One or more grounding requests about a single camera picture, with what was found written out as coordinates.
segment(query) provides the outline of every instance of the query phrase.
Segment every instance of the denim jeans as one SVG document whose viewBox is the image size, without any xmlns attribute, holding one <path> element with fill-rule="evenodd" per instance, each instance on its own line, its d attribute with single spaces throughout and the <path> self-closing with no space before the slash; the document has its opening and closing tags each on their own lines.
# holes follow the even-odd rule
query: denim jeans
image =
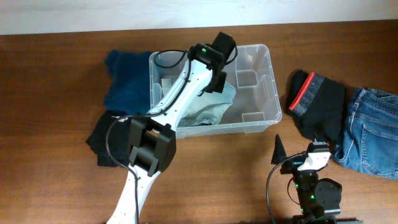
<svg viewBox="0 0 398 224">
<path fill-rule="evenodd" d="M 398 95 L 357 88 L 343 131 L 333 155 L 337 163 L 398 180 Z"/>
</svg>

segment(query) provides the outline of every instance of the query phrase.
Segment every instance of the wooden table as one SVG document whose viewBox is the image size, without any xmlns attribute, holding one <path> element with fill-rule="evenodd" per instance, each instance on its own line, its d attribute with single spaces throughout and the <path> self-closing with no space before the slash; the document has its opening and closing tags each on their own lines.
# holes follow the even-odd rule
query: wooden table
<svg viewBox="0 0 398 224">
<path fill-rule="evenodd" d="M 85 144 L 112 82 L 105 56 L 112 49 L 186 49 L 211 42 L 220 30 L 238 45 L 269 47 L 281 105 L 296 68 L 347 86 L 398 93 L 398 21 L 0 36 L 0 222 L 105 222 L 126 180 L 123 169 L 97 167 Z M 263 133 L 178 140 L 175 158 L 155 181 L 141 222 L 268 221 L 265 186 L 275 134 L 287 154 L 305 150 L 310 142 L 286 114 Z M 320 177 L 343 185 L 341 218 L 398 220 L 397 181 L 334 162 Z M 271 204 L 279 218 L 300 213 L 287 196 L 289 179 L 272 178 Z"/>
</svg>

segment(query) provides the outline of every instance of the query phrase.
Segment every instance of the red trim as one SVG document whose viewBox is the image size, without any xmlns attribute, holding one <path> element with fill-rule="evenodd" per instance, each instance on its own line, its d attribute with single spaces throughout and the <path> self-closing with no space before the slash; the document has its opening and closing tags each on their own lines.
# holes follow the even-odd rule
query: red trim
<svg viewBox="0 0 398 224">
<path fill-rule="evenodd" d="M 307 79 L 305 80 L 304 84 L 301 86 L 300 91 L 298 92 L 296 98 L 294 99 L 293 103 L 289 107 L 289 110 L 293 111 L 293 109 L 298 105 L 300 102 L 301 98 L 303 97 L 305 91 L 307 90 L 308 86 L 310 85 L 312 78 L 314 77 L 315 73 L 312 72 Z"/>
</svg>

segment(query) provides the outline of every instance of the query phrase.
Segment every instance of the white wall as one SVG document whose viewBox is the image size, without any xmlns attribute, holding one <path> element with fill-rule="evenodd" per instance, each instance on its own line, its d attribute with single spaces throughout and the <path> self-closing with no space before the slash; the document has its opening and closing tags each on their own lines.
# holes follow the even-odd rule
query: white wall
<svg viewBox="0 0 398 224">
<path fill-rule="evenodd" d="M 398 0 L 0 0 L 0 34 L 398 19 Z"/>
</svg>

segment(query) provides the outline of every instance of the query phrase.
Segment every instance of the plastic bin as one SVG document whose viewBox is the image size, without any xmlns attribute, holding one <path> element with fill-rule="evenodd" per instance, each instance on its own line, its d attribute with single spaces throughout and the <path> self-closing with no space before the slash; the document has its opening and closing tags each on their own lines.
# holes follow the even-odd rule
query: plastic bin
<svg viewBox="0 0 398 224">
<path fill-rule="evenodd" d="M 149 57 L 150 107 L 153 108 L 163 97 L 161 79 L 169 78 L 173 84 L 184 65 L 184 59 L 174 68 L 159 68 L 154 63 L 153 53 Z M 172 65 L 180 52 L 166 52 L 159 56 L 162 65 Z M 233 104 L 227 109 L 217 125 L 177 128 L 177 138 L 208 134 L 258 133 L 282 119 L 278 92 L 276 89 L 271 56 L 265 45 L 238 47 L 237 59 L 225 66 L 226 81 L 236 89 Z"/>
</svg>

